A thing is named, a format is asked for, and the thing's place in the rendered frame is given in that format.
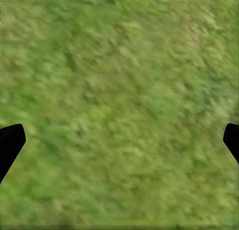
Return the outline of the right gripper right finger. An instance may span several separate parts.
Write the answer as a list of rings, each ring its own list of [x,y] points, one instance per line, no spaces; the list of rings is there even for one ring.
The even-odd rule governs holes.
[[[228,123],[223,141],[239,164],[239,125]]]

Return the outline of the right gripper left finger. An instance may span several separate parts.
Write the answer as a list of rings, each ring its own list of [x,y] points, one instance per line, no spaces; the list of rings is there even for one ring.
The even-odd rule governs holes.
[[[21,123],[0,129],[0,183],[26,143]]]

